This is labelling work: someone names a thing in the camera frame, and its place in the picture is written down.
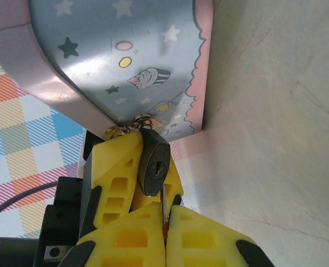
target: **metal chain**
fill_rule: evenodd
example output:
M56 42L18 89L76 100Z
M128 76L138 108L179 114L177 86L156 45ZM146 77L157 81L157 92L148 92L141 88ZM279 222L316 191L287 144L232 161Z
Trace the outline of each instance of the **metal chain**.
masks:
M134 119L134 122L129 125L113 126L106 130L105 139L110 140L122 136L134 130L140 131L142 128L152 129L153 119L151 115L140 115Z

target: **black cable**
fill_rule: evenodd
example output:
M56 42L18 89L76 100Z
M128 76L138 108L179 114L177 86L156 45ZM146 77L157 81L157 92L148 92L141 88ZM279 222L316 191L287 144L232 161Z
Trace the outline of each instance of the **black cable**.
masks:
M37 193L39 191L42 191L44 189L48 189L54 186L57 186L58 182L49 182L47 184L44 185L38 185L34 188L28 189L25 192L19 193L16 196L13 196L12 198L6 200L4 203L0 204L0 213L8 208L9 206L11 206L12 204L16 203L18 200L24 199L26 196L32 195L34 193Z

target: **yellow circle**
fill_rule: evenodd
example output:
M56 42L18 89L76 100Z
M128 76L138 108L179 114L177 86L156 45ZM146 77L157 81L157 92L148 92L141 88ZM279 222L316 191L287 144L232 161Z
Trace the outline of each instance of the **yellow circle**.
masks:
M123 59L120 60L119 66L121 68L127 68L131 63L132 63L132 58L124 57Z

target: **checkered tablecloth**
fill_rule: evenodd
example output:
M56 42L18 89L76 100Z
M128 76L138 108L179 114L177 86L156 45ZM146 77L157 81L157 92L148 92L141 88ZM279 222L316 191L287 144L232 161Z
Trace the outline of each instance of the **checkered tablecloth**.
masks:
M0 204L59 176L76 176L83 128L0 76ZM39 236L55 188L0 214L0 236Z

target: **dark star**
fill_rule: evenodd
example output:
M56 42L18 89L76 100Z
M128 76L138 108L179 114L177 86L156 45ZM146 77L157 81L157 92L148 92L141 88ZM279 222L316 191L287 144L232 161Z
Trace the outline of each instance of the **dark star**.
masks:
M108 94L110 94L110 93L118 93L119 92L119 90L117 90L117 89L119 89L119 87L116 87L116 86L111 86L109 89L106 89L105 91L108 93Z
M69 37L65 38L65 43L58 46L58 48L63 51L64 58L68 58L69 56L78 57L79 54L76 52L75 48L77 47L77 43L72 43Z

